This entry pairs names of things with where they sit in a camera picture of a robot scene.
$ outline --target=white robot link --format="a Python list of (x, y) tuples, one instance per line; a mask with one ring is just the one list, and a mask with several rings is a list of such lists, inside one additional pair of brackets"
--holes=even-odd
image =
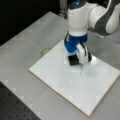
[(120, 0), (106, 0), (106, 7), (86, 0), (76, 0), (68, 8), (68, 33), (64, 39), (70, 65), (85, 64), (92, 60), (85, 42), (88, 27), (101, 36), (114, 33), (119, 25)]

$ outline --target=white surface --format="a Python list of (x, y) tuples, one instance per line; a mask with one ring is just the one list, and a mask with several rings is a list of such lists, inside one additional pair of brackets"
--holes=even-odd
[(120, 71), (94, 56), (93, 60), (84, 66), (70, 66), (67, 54), (61, 41), (29, 70), (90, 116)]

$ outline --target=gray tabletop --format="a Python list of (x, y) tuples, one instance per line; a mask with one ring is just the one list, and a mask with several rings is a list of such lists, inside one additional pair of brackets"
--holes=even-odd
[[(0, 81), (43, 120), (119, 120), (118, 79), (90, 118), (34, 77), (28, 69), (67, 32), (67, 21), (49, 12), (0, 47)], [(103, 61), (120, 69), (119, 31), (100, 38), (89, 32), (87, 47)]]

